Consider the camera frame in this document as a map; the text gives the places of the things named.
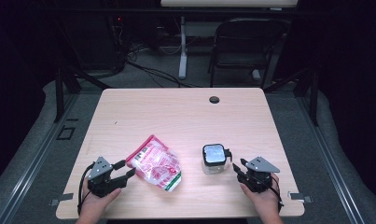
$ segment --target human hand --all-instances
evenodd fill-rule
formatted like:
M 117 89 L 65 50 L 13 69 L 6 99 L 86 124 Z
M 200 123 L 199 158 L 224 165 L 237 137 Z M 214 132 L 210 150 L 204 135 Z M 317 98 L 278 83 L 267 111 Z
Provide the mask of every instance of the human hand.
M 278 193 L 280 189 L 278 187 L 278 176 L 272 174 L 275 179 L 272 180 L 272 188 Z M 263 223 L 283 223 L 283 220 L 278 214 L 278 196 L 272 190 L 266 190 L 261 193 L 252 192 L 245 184 L 240 184 L 241 189 L 252 204 L 257 209 L 258 215 Z
M 121 193 L 121 189 L 115 189 L 110 194 L 103 198 L 100 198 L 92 193 L 89 193 L 88 178 L 86 177 L 83 182 L 83 194 L 82 197 L 86 199 L 82 203 L 80 210 L 80 216 L 77 220 L 77 224 L 91 224 L 97 223 L 103 215 L 106 207 L 112 203 Z

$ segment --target black lid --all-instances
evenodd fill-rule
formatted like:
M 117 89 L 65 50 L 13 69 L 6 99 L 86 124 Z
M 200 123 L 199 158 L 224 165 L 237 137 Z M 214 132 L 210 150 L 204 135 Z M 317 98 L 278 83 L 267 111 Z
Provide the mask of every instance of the black lid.
M 202 148 L 202 158 L 206 166 L 219 166 L 226 163 L 226 158 L 232 155 L 229 149 L 225 149 L 221 144 L 205 145 Z

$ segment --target red and white package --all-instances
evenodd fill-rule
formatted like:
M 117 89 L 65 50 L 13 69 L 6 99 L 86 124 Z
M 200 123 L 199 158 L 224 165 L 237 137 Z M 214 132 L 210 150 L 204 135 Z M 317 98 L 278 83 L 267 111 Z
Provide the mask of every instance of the red and white package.
M 136 168 L 137 175 L 166 191 L 181 182 L 177 157 L 153 134 L 126 161 L 129 167 Z

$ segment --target table surface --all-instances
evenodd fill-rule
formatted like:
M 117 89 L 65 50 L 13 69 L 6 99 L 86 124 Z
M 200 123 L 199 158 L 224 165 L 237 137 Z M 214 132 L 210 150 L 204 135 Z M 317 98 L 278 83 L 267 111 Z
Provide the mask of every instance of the table surface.
M 216 96 L 219 103 L 209 98 Z M 283 217 L 301 216 L 304 206 L 287 197 L 299 192 L 290 170 L 272 113 L 259 88 L 184 88 L 105 90 L 94 112 L 57 217 L 77 218 L 77 191 L 86 167 L 103 156 L 110 163 L 126 159 L 155 134 L 178 157 L 182 181 L 167 192 L 135 175 L 111 203 L 106 218 L 256 217 L 255 208 L 240 189 L 230 160 L 225 171 L 206 175 L 202 147 L 222 144 L 233 162 L 261 156 L 281 170 Z M 112 177 L 124 175 L 123 167 Z
M 161 0 L 163 7 L 295 7 L 298 0 Z

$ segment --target wrist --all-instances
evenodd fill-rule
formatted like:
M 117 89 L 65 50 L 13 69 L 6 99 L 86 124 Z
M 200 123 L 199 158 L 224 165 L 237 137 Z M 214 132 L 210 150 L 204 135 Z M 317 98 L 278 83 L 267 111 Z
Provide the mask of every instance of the wrist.
M 259 217 L 260 217 L 260 220 L 262 220 L 262 222 L 264 224 L 282 224 L 282 223 L 284 223 L 278 213 L 266 214 L 266 215 L 259 216 Z
M 80 217 L 77 219 L 76 224 L 96 224 L 95 218 L 91 216 L 85 216 L 80 215 Z

